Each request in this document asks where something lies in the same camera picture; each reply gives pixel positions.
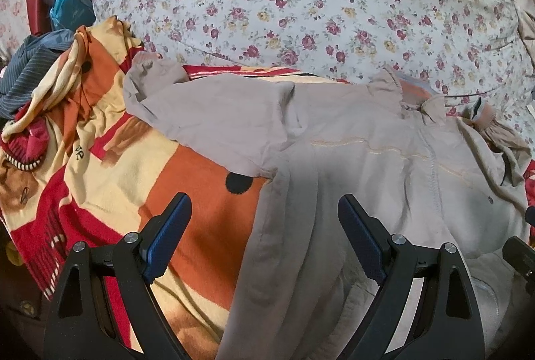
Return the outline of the orange red yellow blanket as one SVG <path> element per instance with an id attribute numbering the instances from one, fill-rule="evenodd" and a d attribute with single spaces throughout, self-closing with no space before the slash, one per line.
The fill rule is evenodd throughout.
<path id="1" fill-rule="evenodd" d="M 264 181 L 245 191 L 223 167 L 127 113 L 122 83 L 141 42 L 115 17 L 82 27 L 46 66 L 1 150 L 1 218 L 46 296 L 82 240 L 112 245 L 144 227 L 179 192 L 193 216 L 152 286 L 172 334 L 213 359 Z"/>

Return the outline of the grey striped garment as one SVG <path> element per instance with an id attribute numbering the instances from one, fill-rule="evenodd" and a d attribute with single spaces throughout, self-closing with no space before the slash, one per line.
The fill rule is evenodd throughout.
<path id="1" fill-rule="evenodd" d="M 60 29 L 44 35 L 29 35 L 15 52 L 1 76 L 1 118 L 11 120 L 32 97 L 56 59 L 68 50 L 74 32 Z"/>

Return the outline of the floral bed quilt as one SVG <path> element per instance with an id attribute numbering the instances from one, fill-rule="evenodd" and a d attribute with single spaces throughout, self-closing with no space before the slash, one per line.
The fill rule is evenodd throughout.
<path id="1" fill-rule="evenodd" d="M 187 65 L 285 66 L 351 83 L 422 79 L 459 114 L 484 97 L 534 139 L 530 8 L 517 0 L 93 0 L 150 51 Z"/>

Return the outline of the beige jacket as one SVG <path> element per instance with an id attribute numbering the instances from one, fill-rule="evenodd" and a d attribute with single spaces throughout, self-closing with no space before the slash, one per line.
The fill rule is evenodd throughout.
<path id="1" fill-rule="evenodd" d="M 463 117 L 407 76 L 365 85 L 232 74 L 188 79 L 135 57 L 127 111 L 231 172 L 266 177 L 218 358 L 329 359 L 376 293 L 338 221 L 352 194 L 415 245 L 457 246 L 493 350 L 512 330 L 520 281 L 502 258 L 527 239 L 531 152 L 484 101 Z"/>

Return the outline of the blue plastic bag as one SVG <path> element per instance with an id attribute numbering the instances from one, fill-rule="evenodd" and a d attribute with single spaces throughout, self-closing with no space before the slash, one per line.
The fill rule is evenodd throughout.
<path id="1" fill-rule="evenodd" d="M 71 31 L 80 26 L 91 26 L 96 20 L 91 0 L 55 0 L 49 18 L 53 30 Z"/>

